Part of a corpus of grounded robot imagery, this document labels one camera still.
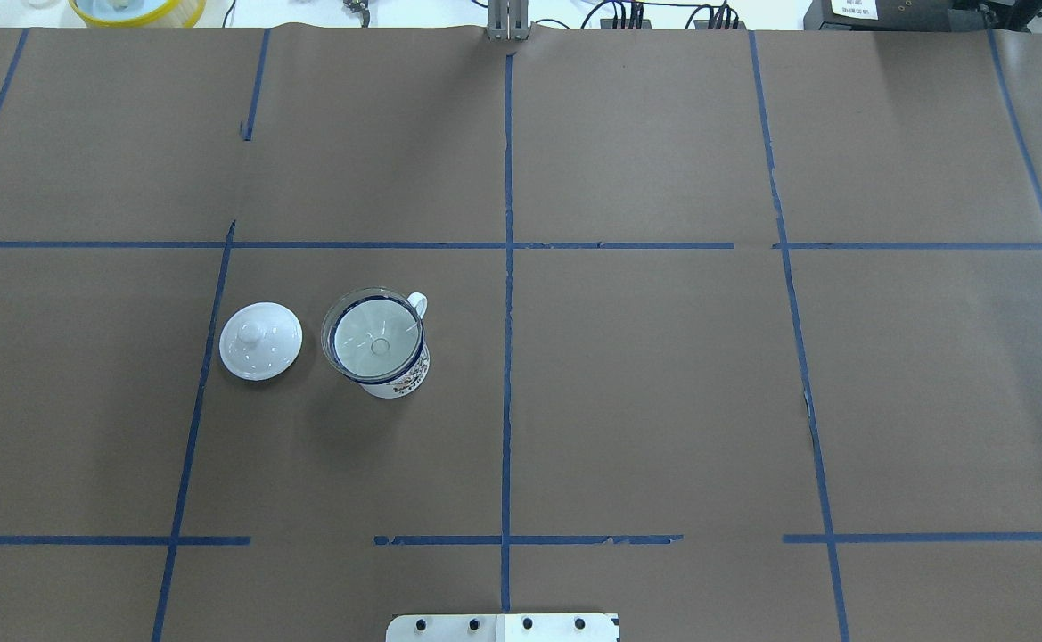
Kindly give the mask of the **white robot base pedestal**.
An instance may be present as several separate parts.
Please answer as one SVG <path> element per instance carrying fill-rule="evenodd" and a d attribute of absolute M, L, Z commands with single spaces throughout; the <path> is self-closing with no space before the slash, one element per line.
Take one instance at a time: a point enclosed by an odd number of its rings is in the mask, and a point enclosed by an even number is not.
<path fill-rule="evenodd" d="M 609 613 L 407 614 L 390 622 L 386 641 L 619 641 Z"/>

